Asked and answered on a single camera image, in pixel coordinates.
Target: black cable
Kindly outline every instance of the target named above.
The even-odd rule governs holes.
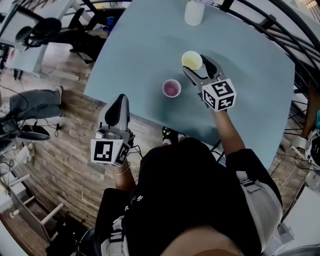
[[[283,155],[284,156],[284,158],[281,160],[281,162],[280,163],[278,163],[278,165],[274,168],[274,170],[270,173],[270,176],[278,169],[278,167],[283,163],[283,161],[286,159],[286,154],[279,154],[279,155]]]
[[[142,155],[142,153],[141,153],[141,149],[140,149],[140,146],[139,146],[139,145],[133,146],[132,149],[135,149],[136,152],[129,152],[128,155],[138,153],[141,158],[144,158],[143,155]]]
[[[213,148],[210,150],[210,152],[213,152],[221,143],[221,140],[219,139],[216,144],[213,146]]]
[[[211,152],[214,152],[214,153],[218,154],[219,156],[221,156],[221,153],[219,153],[219,152],[217,152],[215,150],[211,150]]]
[[[6,163],[6,162],[0,162],[0,164],[6,164],[7,166],[9,166],[9,171],[8,171],[8,184],[7,184],[7,187],[6,187],[6,190],[9,192],[10,194],[10,171],[11,171],[11,168],[14,166],[14,161],[12,159],[10,159],[9,161],[9,164]]]
[[[302,170],[310,170],[310,171],[314,171],[314,172],[320,172],[320,170],[315,170],[315,169],[311,169],[311,168],[305,168],[305,167],[300,167],[300,166],[298,166],[298,164],[296,163],[296,159],[297,159],[296,157],[297,157],[298,154],[296,154],[295,156],[292,156],[292,155],[289,155],[289,154],[280,154],[280,153],[278,153],[278,152],[277,152],[277,154],[280,155],[280,156],[284,156],[284,158],[286,158],[286,157],[291,157],[291,158],[293,158],[293,161],[294,161],[295,166],[298,167],[299,169],[302,169]],[[308,162],[308,160],[302,159],[302,158],[299,158],[298,160]]]
[[[4,86],[2,86],[1,84],[0,84],[0,87],[5,88],[5,89],[7,89],[7,90],[9,90],[9,91],[11,91],[11,92],[14,92],[14,93],[16,93],[16,94],[19,94],[22,98],[24,98],[24,100],[25,100],[25,102],[26,102],[26,109],[25,109],[25,110],[21,110],[20,112],[26,111],[26,110],[29,108],[29,102],[28,102],[28,100],[27,100],[26,97],[23,96],[21,93],[16,92],[15,90],[12,90],[12,89],[10,89],[10,88],[4,87]]]
[[[44,118],[44,120],[46,121],[46,123],[47,123],[48,125],[39,125],[39,126],[42,126],[42,127],[48,126],[48,127],[50,127],[51,129],[55,129],[54,136],[57,138],[57,137],[59,136],[59,132],[58,132],[58,130],[59,130],[59,124],[58,124],[58,123],[57,123],[57,124],[49,124],[49,122],[48,122],[48,120],[47,120],[46,118]]]
[[[216,161],[217,163],[219,163],[219,161],[221,160],[221,158],[225,155],[225,152],[223,151],[222,154],[219,156],[218,160]]]

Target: cable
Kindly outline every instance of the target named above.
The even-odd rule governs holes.
[[[291,157],[291,158],[296,158],[297,155],[293,156],[293,155],[289,155],[289,154],[280,154],[277,152],[277,155],[279,156],[285,156],[285,157]]]
[[[7,183],[7,187],[6,187],[6,190],[9,192],[10,194],[10,171],[11,171],[11,168],[14,166],[14,161],[12,159],[10,159],[9,161],[9,164],[6,163],[6,162],[0,162],[0,165],[1,164],[6,164],[8,167],[9,167],[9,171],[8,171],[8,183]]]
[[[294,159],[294,164],[296,167],[298,167],[299,169],[301,170],[309,170],[309,171],[314,171],[316,172],[317,174],[319,174],[320,170],[315,170],[315,169],[311,169],[311,168],[305,168],[305,167],[300,167],[298,166],[299,163],[296,163],[296,158]]]
[[[277,178],[272,178],[272,180],[273,181],[276,180],[276,182],[274,182],[274,183],[275,183],[276,186],[278,186],[279,180]]]
[[[214,152],[214,150],[220,145],[220,143],[221,143],[221,140],[219,139],[210,151]]]
[[[215,151],[215,150],[212,150],[212,149],[211,149],[211,152],[214,152],[214,153],[218,154],[219,156],[221,156],[221,153],[219,153],[219,152],[217,152],[217,151]]]
[[[133,146],[132,149],[135,149],[136,152],[129,152],[128,155],[138,153],[141,158],[144,158],[143,155],[141,154],[141,149],[140,149],[140,146],[139,146],[139,145]]]
[[[298,154],[296,154],[295,157],[293,158],[295,167],[294,167],[293,170],[290,172],[290,174],[284,179],[284,181],[281,183],[281,185],[278,187],[278,189],[280,189],[280,188],[283,186],[283,184],[285,184],[285,182],[289,179],[289,177],[291,176],[291,174],[293,174],[293,173],[295,172],[296,168],[298,167],[298,165],[296,164],[296,156],[297,156],[297,155],[298,155]]]
[[[281,160],[280,163],[278,163],[278,165],[274,168],[274,170],[270,173],[270,176],[272,176],[272,174],[277,170],[277,168],[282,164],[282,162],[286,159],[286,154],[284,154],[284,158]]]
[[[4,86],[2,86],[1,84],[0,84],[0,87],[5,88],[5,89],[7,89],[7,90],[9,90],[9,91],[11,91],[11,92],[14,92],[14,93],[16,93],[16,94],[19,94],[22,98],[24,98],[24,100],[25,100],[25,102],[26,102],[26,109],[25,109],[25,110],[21,110],[20,112],[26,111],[26,110],[29,108],[29,102],[28,102],[28,100],[27,100],[26,97],[23,96],[21,93],[16,92],[15,90],[12,90],[12,89],[10,89],[10,88],[4,87]]]
[[[59,124],[58,123],[57,124],[49,124],[49,122],[48,122],[48,120],[46,118],[44,118],[44,120],[46,121],[46,123],[48,125],[39,125],[39,126],[42,126],[42,127],[48,126],[51,129],[55,129],[54,136],[57,138],[59,136],[59,132],[58,132],[59,127],[60,127]]]
[[[222,154],[219,156],[218,160],[216,161],[217,163],[219,163],[219,161],[221,160],[221,158],[225,155],[225,152],[223,151]]]

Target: yellow cup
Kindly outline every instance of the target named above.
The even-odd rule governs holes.
[[[202,58],[199,53],[189,50],[182,55],[182,65],[191,70],[198,70],[202,66]]]

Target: white bottle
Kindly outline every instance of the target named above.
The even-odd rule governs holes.
[[[189,0],[185,7],[184,20],[191,26],[198,26],[205,13],[205,4]]]

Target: gray jeans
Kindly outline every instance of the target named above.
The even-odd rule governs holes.
[[[28,90],[20,94],[24,97],[19,94],[10,97],[10,112],[18,112],[18,115],[15,120],[11,119],[3,123],[5,133],[15,131],[17,129],[16,122],[59,117],[62,113],[59,107],[60,95],[56,90]]]

